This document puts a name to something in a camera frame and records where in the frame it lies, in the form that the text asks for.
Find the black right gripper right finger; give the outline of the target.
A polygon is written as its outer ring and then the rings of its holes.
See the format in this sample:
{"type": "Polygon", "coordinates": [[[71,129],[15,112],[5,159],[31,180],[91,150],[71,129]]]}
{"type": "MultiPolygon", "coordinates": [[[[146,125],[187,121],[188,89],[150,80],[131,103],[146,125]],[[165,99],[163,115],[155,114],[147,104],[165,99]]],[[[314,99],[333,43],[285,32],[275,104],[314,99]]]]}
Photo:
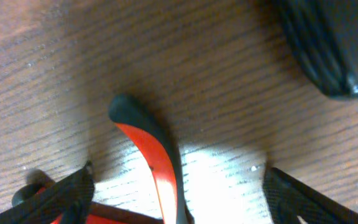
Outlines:
{"type": "Polygon", "coordinates": [[[270,167],[262,184],[274,224],[358,223],[358,213],[300,182],[284,171],[270,167]]]}

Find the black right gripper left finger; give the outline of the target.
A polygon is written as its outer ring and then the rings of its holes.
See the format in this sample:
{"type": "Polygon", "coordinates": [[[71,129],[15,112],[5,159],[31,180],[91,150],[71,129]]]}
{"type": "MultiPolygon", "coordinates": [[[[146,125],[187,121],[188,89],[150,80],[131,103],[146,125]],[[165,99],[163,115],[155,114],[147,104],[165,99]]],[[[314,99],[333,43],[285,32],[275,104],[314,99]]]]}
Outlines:
{"type": "Polygon", "coordinates": [[[0,224],[85,224],[94,195],[93,166],[81,169],[46,187],[28,184],[12,197],[12,208],[0,213],[0,224]]]}

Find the red black pliers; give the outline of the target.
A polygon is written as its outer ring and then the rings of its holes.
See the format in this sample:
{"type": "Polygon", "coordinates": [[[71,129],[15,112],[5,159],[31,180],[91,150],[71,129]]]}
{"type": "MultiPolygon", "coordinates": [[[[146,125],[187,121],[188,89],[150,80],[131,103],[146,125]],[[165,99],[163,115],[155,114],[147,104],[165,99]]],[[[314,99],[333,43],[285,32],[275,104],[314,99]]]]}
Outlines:
{"type": "MultiPolygon", "coordinates": [[[[146,108],[131,95],[117,95],[109,105],[110,120],[137,146],[145,158],[157,190],[164,224],[186,224],[180,158],[170,138],[146,108]]],[[[86,223],[118,223],[117,218],[93,215],[86,223]]]]}

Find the black yellow precision screwdriver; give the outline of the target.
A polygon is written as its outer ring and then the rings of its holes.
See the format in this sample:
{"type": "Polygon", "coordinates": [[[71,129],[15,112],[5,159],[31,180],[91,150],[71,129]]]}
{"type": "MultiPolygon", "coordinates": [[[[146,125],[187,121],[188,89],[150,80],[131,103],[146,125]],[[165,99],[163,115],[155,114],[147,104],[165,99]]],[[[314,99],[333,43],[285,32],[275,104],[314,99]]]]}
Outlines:
{"type": "Polygon", "coordinates": [[[276,0],[292,54],[312,84],[335,100],[358,98],[358,0],[276,0]]]}

